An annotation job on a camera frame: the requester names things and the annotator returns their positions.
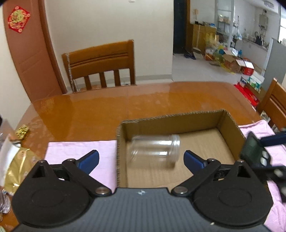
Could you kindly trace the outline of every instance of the metal screw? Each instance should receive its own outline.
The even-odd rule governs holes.
[[[109,193],[109,189],[107,187],[99,187],[95,190],[95,193],[98,195],[106,195]]]
[[[183,186],[177,186],[176,188],[174,188],[174,192],[176,194],[184,194],[188,191],[188,189],[186,187]]]
[[[74,164],[76,163],[75,159],[67,159],[67,161],[73,162]]]
[[[209,158],[209,159],[207,159],[207,161],[208,161],[208,162],[212,162],[212,161],[215,161],[215,159]]]
[[[286,187],[282,187],[280,191],[284,196],[286,196]]]

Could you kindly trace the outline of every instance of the red decoration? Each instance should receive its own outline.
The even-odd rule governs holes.
[[[13,31],[22,33],[31,14],[22,7],[16,6],[8,17],[8,26]]]
[[[250,102],[253,107],[256,107],[259,103],[259,100],[255,97],[255,95],[245,86],[242,87],[239,83],[234,85]]]

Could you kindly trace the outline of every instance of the glass jar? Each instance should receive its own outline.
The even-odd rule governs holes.
[[[179,160],[180,136],[137,135],[129,148],[129,162],[141,167],[174,167]]]
[[[9,213],[11,209],[11,201],[8,195],[0,191],[0,212]]]

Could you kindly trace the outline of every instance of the broom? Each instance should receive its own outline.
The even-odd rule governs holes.
[[[200,25],[198,26],[197,45],[196,45],[196,47],[193,47],[193,52],[194,52],[194,55],[195,55],[196,59],[203,59],[202,52],[198,48],[198,39],[199,39],[199,37],[200,37]]]

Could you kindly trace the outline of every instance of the cardboard box on floor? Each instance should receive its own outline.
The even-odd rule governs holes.
[[[254,66],[249,61],[241,60],[239,57],[224,54],[224,65],[228,68],[231,72],[239,73],[242,72],[243,74],[252,75],[254,71]]]
[[[133,168],[128,165],[128,146],[135,135],[180,135],[180,158],[173,169]],[[239,159],[245,137],[225,110],[191,112],[147,119],[123,121],[117,133],[117,184],[119,187],[169,190],[192,176],[183,155],[191,150],[203,159],[222,164]]]

